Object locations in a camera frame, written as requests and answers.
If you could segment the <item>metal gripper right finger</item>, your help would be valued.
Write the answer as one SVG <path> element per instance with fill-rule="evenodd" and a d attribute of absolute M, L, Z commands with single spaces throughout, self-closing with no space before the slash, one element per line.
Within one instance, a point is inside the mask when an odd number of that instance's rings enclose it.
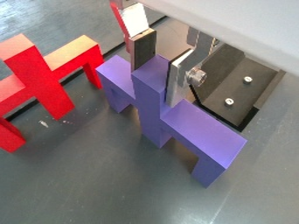
<path fill-rule="evenodd" d="M 200 86 L 207 74 L 201 62 L 211 54 L 215 38 L 195 28 L 188 29 L 187 44 L 191 46 L 169 62 L 167 74 L 165 103 L 173 107 L 185 97 L 189 85 Z"/>

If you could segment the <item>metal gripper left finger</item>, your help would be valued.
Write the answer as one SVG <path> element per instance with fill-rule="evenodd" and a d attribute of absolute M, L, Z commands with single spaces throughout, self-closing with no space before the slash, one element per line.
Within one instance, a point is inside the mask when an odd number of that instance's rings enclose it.
<path fill-rule="evenodd" d="M 140 3 L 133 3 L 120 11 L 124 22 L 131 56 L 131 70 L 135 71 L 153 56 L 156 30 L 147 21 L 145 9 Z"/>

